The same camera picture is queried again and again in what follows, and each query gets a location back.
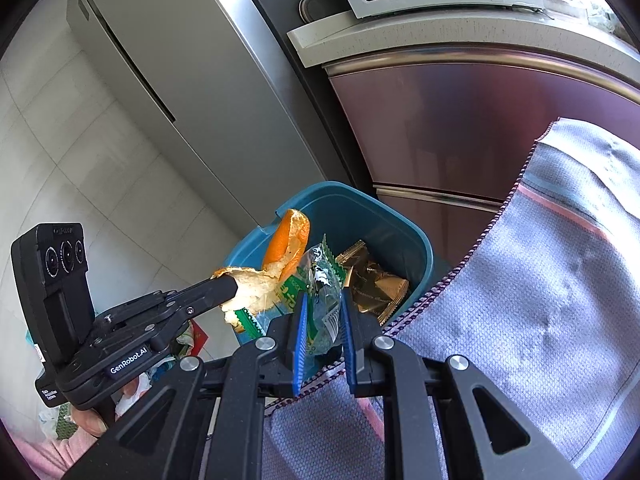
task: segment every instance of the human hand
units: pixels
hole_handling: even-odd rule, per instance
[[[132,396],[138,389],[138,378],[136,377],[130,383],[122,388],[122,393],[126,396]],[[101,436],[107,431],[107,425],[95,410],[78,410],[75,406],[71,406],[71,420],[87,433],[93,436]]]

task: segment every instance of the trash bin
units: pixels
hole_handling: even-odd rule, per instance
[[[389,322],[431,285],[433,250],[424,232],[382,202],[340,182],[314,184],[285,202],[271,224],[255,228],[235,246],[225,266],[260,269],[271,236],[287,209],[298,209],[309,218],[307,247],[322,242],[326,234],[327,245],[337,256],[364,240],[383,269],[409,280],[410,295]],[[243,343],[244,338],[239,337],[239,341]]]

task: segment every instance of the green snack wrapper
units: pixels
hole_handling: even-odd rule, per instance
[[[340,327],[340,291],[345,270],[336,262],[326,244],[309,248],[302,256],[296,272],[281,285],[278,296],[282,304],[293,310],[300,290],[309,293],[307,314],[307,354],[326,354],[338,341]]]

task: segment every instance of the camera lens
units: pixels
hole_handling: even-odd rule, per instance
[[[69,242],[62,242],[60,246],[60,259],[66,272],[71,272],[74,268],[74,249]]]
[[[79,264],[84,264],[84,247],[82,247],[80,240],[76,242],[76,260],[78,260]]]
[[[56,254],[56,250],[53,247],[47,249],[47,253],[44,257],[44,263],[47,267],[49,276],[55,278],[58,275],[58,255]]]

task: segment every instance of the gold snack wrapper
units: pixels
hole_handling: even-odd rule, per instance
[[[404,300],[409,282],[374,262],[362,240],[339,254],[336,260],[348,272],[349,287],[358,309],[374,314],[380,326],[384,325]]]

